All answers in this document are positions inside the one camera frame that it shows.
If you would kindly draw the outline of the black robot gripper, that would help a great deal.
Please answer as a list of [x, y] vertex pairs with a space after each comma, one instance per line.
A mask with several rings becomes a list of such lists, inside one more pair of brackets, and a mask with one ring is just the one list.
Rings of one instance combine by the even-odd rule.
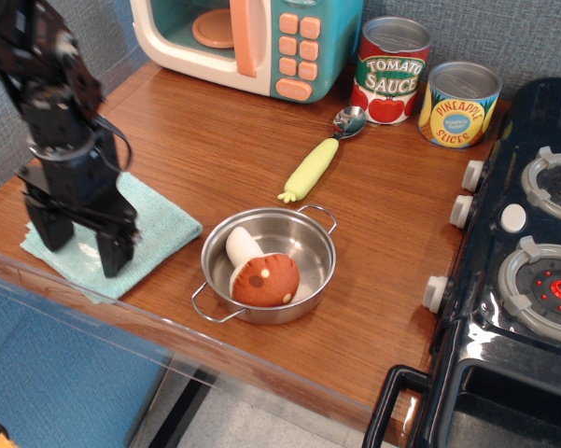
[[122, 168], [116, 133], [99, 127], [77, 147], [45, 147], [36, 163], [17, 172], [26, 186], [25, 205], [44, 246], [56, 251], [74, 235], [74, 224], [96, 231], [106, 278], [133, 259], [140, 240], [137, 212], [117, 188]]

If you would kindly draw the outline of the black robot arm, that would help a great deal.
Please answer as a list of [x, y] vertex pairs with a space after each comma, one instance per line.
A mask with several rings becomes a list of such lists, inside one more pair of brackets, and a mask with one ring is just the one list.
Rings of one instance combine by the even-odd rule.
[[95, 232], [104, 275], [133, 258], [137, 213], [117, 187], [123, 133], [76, 39], [46, 1], [0, 1], [0, 82], [29, 130], [36, 162], [22, 166], [28, 215], [44, 246], [66, 245], [79, 224]]

